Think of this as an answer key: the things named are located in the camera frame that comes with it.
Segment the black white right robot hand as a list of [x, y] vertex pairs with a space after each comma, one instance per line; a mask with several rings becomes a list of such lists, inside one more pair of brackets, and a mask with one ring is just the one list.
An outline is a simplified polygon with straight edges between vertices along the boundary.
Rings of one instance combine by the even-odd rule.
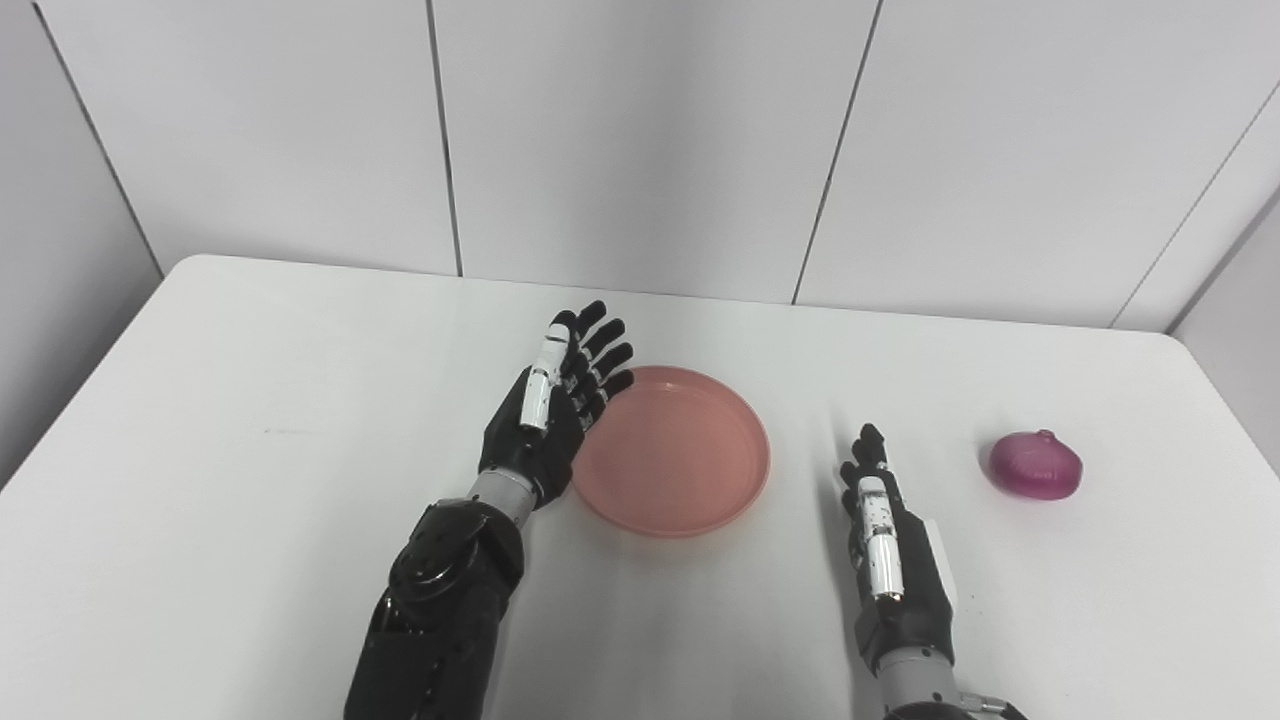
[[[852, 521], [849, 553], [856, 573], [860, 610], [854, 625], [858, 652], [874, 674], [882, 660], [900, 650], [928, 650], [955, 665], [954, 607], [948, 600], [925, 523], [906, 509], [890, 469], [884, 437], [867, 423], [851, 446], [852, 457], [840, 468], [845, 483], [841, 503]], [[859, 484], [864, 479], [883, 486], [891, 512], [901, 577], [901, 589], [878, 592], [872, 587], [870, 538]]]

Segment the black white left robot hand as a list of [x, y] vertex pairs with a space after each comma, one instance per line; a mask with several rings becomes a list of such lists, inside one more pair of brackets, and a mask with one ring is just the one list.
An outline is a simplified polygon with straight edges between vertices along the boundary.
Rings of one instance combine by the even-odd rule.
[[559, 498], [573, 460], [611, 401], [634, 384], [626, 324], [595, 300], [562, 310], [547, 327], [483, 434], [477, 469], [518, 477], [540, 509]]

